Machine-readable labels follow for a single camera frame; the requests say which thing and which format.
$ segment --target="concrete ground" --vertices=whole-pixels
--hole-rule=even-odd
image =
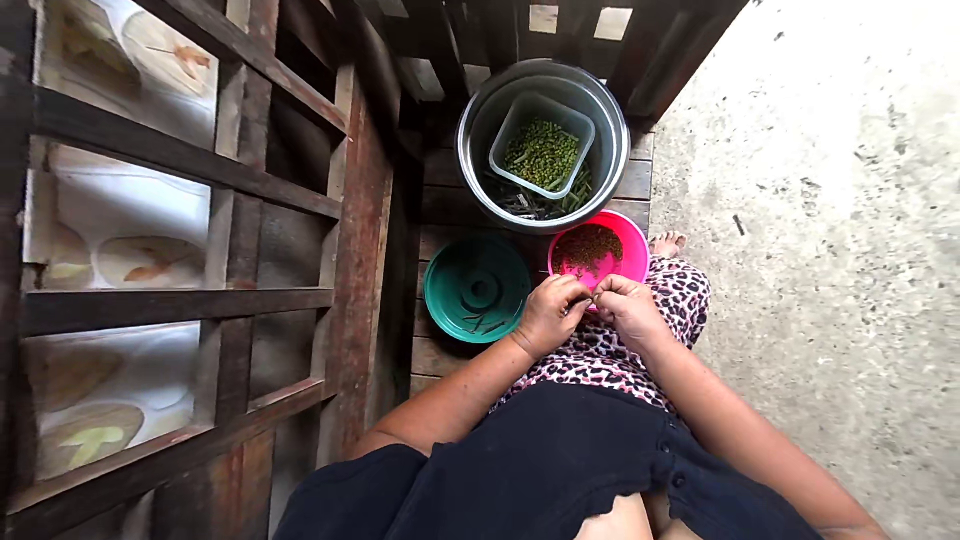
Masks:
[[[894,538],[960,537],[957,20],[754,0],[656,128],[651,233],[713,283],[695,351]]]

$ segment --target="plastic container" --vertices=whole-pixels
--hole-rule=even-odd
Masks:
[[[467,343],[491,343],[513,331],[531,290],[526,261],[492,235],[445,246],[423,275],[430,316]]]
[[[607,252],[606,258],[597,264],[595,273],[593,268],[570,266],[564,263],[561,274],[577,275],[579,273],[581,275],[579,281],[589,287],[590,290],[593,290],[608,274],[619,274],[635,282],[643,283],[646,281],[647,274],[650,272],[650,246],[647,244],[646,235],[633,220],[613,210],[600,210],[600,213],[591,217],[580,227],[584,225],[600,225],[613,231],[623,246],[623,258],[616,260],[613,258],[613,254]],[[550,242],[546,269],[551,276],[554,275],[553,252],[557,248],[560,237],[566,233],[569,233],[569,231],[557,234]],[[590,310],[595,311],[596,307],[590,306]]]
[[[578,139],[577,160],[573,163],[570,176],[561,184],[559,191],[547,191],[504,169],[503,159],[507,154],[507,146],[519,130],[537,118],[559,125],[565,132]],[[573,187],[573,180],[577,177],[577,172],[580,171],[595,136],[596,128],[588,116],[552,99],[545,98],[536,92],[524,92],[517,96],[510,106],[507,118],[503,121],[500,132],[496,134],[496,139],[493,140],[493,146],[490,149],[490,167],[496,174],[547,199],[563,199],[570,192],[570,188]]]

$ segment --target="teal plate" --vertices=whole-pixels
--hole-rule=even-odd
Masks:
[[[423,275],[430,316],[467,343],[492,343],[513,331],[531,290],[526,261],[494,235],[446,245]]]

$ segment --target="green beans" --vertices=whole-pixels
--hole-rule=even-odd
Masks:
[[[536,118],[507,144],[504,169],[547,191],[558,191],[577,161],[580,139]]]

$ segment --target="foot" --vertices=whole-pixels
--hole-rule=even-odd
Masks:
[[[654,237],[653,249],[650,251],[653,255],[659,255],[664,258],[674,258],[686,245],[686,234],[670,231],[669,233],[660,233]]]

